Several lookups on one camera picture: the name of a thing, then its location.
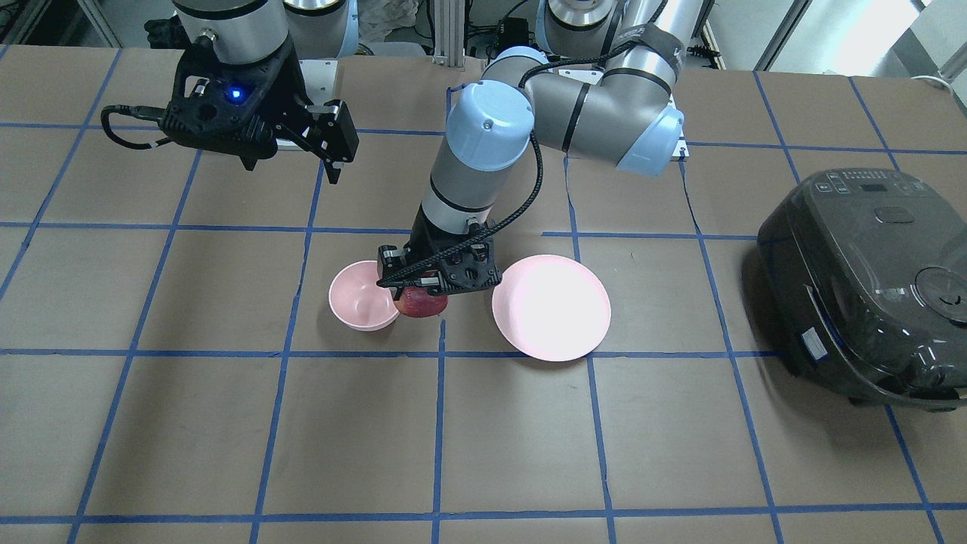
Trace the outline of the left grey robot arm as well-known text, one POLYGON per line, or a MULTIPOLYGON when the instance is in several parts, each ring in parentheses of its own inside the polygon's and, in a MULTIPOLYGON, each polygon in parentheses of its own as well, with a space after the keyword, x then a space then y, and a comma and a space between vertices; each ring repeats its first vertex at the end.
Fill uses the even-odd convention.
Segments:
POLYGON ((542 146, 659 175, 683 130, 672 89, 702 11, 701 1, 542 1, 539 47, 505 49, 462 89, 407 244, 378 249, 378 286, 394 298, 497 286, 493 237, 538 196, 542 146))

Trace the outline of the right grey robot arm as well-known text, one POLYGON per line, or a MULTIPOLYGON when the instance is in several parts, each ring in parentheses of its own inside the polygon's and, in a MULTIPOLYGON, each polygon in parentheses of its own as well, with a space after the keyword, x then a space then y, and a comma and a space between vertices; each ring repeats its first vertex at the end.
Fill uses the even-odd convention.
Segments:
POLYGON ((352 1, 176 1, 190 45, 176 66, 159 127, 174 144, 239 157, 246 169, 279 140, 317 156, 328 182, 353 162, 359 138, 345 100, 314 103, 290 25, 323 20, 348 53, 358 35, 352 1))

